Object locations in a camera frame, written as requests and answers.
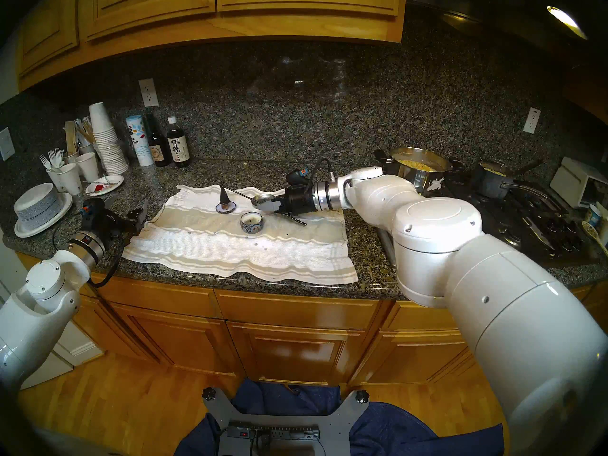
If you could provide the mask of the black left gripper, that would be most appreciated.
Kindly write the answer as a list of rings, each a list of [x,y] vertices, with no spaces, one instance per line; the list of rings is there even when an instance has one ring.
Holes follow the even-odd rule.
[[[108,209],[102,209],[94,215],[94,232],[101,236],[135,235],[136,229],[142,229],[148,212],[148,202],[141,201],[134,211],[126,217],[120,217]]]

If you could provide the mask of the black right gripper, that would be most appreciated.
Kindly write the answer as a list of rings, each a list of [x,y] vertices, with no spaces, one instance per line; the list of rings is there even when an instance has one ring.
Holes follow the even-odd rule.
[[[271,214],[286,213],[294,216],[317,212],[312,186],[290,185],[273,196],[272,201],[259,204],[260,211]]]

